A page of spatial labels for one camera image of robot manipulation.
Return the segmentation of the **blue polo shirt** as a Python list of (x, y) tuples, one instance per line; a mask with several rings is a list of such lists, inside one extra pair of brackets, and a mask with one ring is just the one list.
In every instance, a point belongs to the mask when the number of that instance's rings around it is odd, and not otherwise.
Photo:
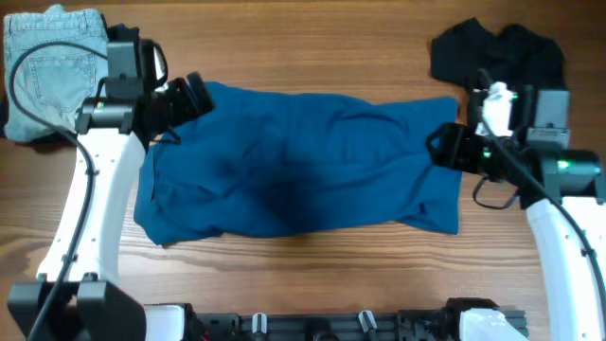
[(396, 221), (454, 234), (461, 174), (425, 142), (450, 97), (373, 104), (211, 82), (215, 109), (150, 147), (134, 221), (170, 244), (232, 233), (284, 237)]

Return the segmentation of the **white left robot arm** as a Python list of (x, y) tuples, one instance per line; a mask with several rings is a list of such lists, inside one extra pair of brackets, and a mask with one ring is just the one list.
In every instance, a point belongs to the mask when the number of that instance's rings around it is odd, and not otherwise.
[(145, 305), (118, 284), (117, 258), (131, 188), (152, 142), (177, 145), (176, 128), (210, 112), (197, 73), (170, 79), (154, 41), (112, 40), (108, 74), (81, 104), (73, 129), (55, 132), (77, 149), (56, 236), (37, 276), (15, 283), (8, 308), (28, 340), (197, 340), (187, 303)]

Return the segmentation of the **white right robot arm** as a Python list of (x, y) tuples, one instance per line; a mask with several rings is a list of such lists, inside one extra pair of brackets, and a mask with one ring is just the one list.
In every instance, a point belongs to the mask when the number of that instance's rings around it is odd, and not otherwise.
[(474, 89), (465, 125), (426, 140), (435, 164), (509, 183), (534, 235), (555, 340), (605, 337), (605, 169), (569, 147), (569, 93)]

